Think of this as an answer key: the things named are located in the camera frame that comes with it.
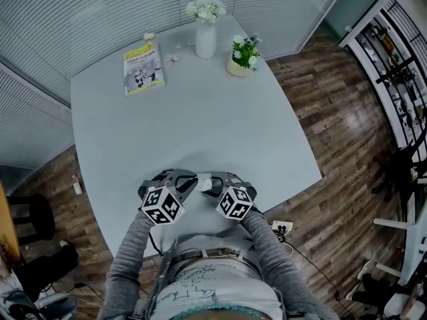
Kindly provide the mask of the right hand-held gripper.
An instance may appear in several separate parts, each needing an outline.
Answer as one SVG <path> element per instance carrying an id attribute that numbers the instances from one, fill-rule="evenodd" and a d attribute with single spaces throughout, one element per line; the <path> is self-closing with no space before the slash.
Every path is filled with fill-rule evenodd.
<path id="1" fill-rule="evenodd" d="M 243 220 L 254 206 L 257 191 L 249 182 L 225 171 L 209 173 L 213 184 L 223 184 L 222 191 L 202 191 L 202 195 L 211 200 L 219 200 L 216 211 L 226 219 Z"/>

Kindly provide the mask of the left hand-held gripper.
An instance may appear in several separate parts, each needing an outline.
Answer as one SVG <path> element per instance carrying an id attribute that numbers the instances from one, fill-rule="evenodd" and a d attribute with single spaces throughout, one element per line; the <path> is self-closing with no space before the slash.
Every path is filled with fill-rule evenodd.
<path id="1" fill-rule="evenodd" d="M 144 180 L 137 194 L 139 208 L 155 225 L 175 223 L 183 214 L 183 202 L 198 184 L 198 176 L 187 169 L 168 169 L 151 180 Z"/>

